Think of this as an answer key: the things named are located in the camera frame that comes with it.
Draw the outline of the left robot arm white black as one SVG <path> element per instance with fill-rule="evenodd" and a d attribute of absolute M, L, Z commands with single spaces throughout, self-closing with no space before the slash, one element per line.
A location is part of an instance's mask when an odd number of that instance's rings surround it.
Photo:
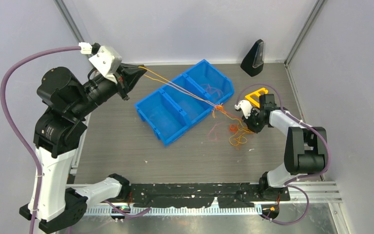
<path fill-rule="evenodd" d="M 36 155 L 42 168 L 36 184 L 41 189 L 33 193 L 32 202 L 19 210 L 28 220 L 38 219 L 44 233 L 53 234 L 76 224 L 88 208 L 107 199 L 123 202 L 129 198 L 130 183 L 118 174 L 81 189 L 68 188 L 66 184 L 72 158 L 87 129 L 86 116 L 114 95 L 127 100 L 144 74 L 144 69 L 131 64 L 118 67 L 115 81 L 99 74 L 81 83 L 66 67 L 56 67 L 44 74 L 37 94 L 47 109 L 34 132 Z"/>

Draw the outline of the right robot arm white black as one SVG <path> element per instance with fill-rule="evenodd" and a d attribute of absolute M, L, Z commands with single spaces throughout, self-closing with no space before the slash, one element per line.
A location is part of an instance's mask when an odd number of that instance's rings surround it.
<path fill-rule="evenodd" d="M 295 118 L 288 110 L 275 103 L 273 94 L 261 95 L 259 106 L 240 100 L 235 109 L 241 111 L 248 129 L 259 133 L 265 126 L 280 130 L 286 137 L 283 163 L 263 173 L 258 191 L 261 198 L 271 200 L 283 194 L 286 186 L 301 176 L 322 172 L 328 163 L 326 131 L 312 127 Z"/>

